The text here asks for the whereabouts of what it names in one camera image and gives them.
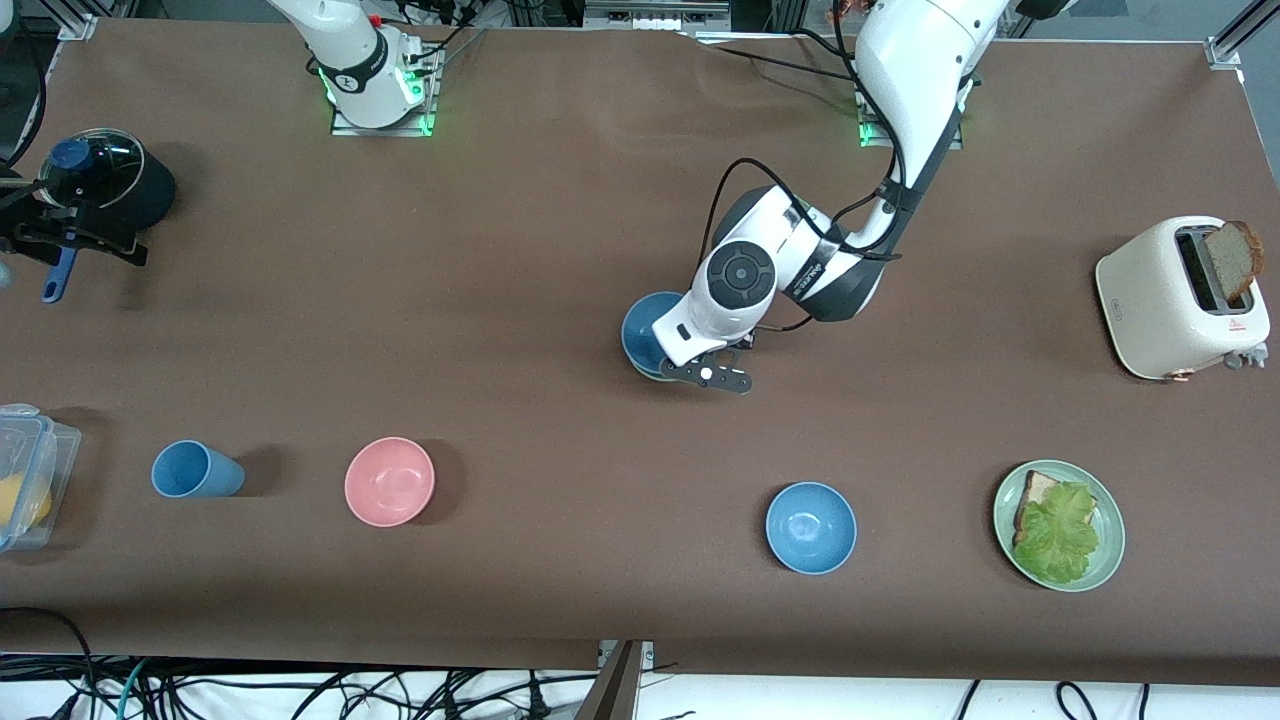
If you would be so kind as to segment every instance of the green lettuce leaf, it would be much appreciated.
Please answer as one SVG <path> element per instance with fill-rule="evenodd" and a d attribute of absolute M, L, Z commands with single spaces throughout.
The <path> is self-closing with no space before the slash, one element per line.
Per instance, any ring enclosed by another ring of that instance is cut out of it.
<path fill-rule="evenodd" d="M 1070 583 L 1089 569 L 1089 553 L 1098 547 L 1098 533 L 1087 521 L 1093 496 L 1084 483 L 1062 483 L 1044 495 L 1043 502 L 1023 509 L 1025 539 L 1014 546 L 1014 559 L 1037 578 Z"/>

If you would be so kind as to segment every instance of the bread slice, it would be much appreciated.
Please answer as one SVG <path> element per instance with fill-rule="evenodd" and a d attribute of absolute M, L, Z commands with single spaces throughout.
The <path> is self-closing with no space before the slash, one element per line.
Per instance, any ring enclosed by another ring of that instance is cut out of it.
<path fill-rule="evenodd" d="M 1027 488 L 1023 489 L 1023 498 L 1018 502 L 1018 515 L 1014 516 L 1014 544 L 1018 544 L 1027 539 L 1027 529 L 1023 528 L 1023 510 L 1027 509 L 1028 502 L 1044 502 L 1044 496 L 1048 491 L 1060 486 L 1059 480 L 1041 473 L 1039 470 L 1029 470 L 1027 473 Z M 1093 510 L 1097 511 L 1098 498 L 1093 498 Z M 1093 512 L 1084 519 L 1085 523 L 1093 520 Z"/>
<path fill-rule="evenodd" d="M 1262 273 L 1262 238 L 1253 228 L 1231 220 L 1204 238 L 1217 284 L 1229 301 L 1239 300 L 1253 278 Z"/>

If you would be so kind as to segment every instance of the toaster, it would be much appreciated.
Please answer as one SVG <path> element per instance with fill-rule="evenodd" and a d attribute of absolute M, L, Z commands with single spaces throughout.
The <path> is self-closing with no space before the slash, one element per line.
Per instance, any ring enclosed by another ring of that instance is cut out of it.
<path fill-rule="evenodd" d="M 1219 363 L 1263 365 L 1271 319 L 1257 281 L 1229 301 L 1204 249 L 1222 224 L 1204 215 L 1172 218 L 1098 260 L 1107 332 L 1134 375 L 1185 380 Z"/>

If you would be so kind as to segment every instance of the green plate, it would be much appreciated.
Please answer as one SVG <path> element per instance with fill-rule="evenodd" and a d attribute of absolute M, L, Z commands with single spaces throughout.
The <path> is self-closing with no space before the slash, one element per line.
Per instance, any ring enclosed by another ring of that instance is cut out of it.
<path fill-rule="evenodd" d="M 1093 514 L 1093 529 L 1098 533 L 1098 547 L 1089 553 L 1089 569 L 1084 577 L 1071 583 L 1052 583 L 1041 580 L 1032 575 L 1014 559 L 1014 518 L 1018 515 L 1018 503 L 1027 489 L 1027 473 L 1039 470 L 1041 473 L 1064 483 L 1084 483 L 1089 486 L 1089 495 L 1097 498 L 1098 509 Z M 1124 557 L 1124 519 L 1120 516 L 1120 507 L 1116 501 L 1102 487 L 1102 483 L 1089 473 L 1061 460 L 1033 460 L 1019 465 L 1012 473 L 1005 477 L 996 491 L 996 505 L 991 511 L 992 523 L 996 525 L 996 542 L 1000 550 L 1005 551 L 1009 561 L 1018 568 L 1021 574 L 1046 588 L 1062 592 L 1084 592 L 1107 582 L 1120 566 Z"/>

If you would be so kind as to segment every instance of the blue handle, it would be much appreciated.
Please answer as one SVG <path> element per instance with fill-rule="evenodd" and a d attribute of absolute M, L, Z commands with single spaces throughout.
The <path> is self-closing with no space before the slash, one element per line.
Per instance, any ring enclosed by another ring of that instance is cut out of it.
<path fill-rule="evenodd" d="M 58 256 L 58 264 L 49 268 L 49 274 L 45 275 L 45 292 L 40 295 L 42 302 L 58 302 L 63 299 L 63 293 L 67 292 L 67 281 L 72 277 L 72 268 L 76 266 L 76 252 L 70 247 L 63 247 L 61 255 Z"/>

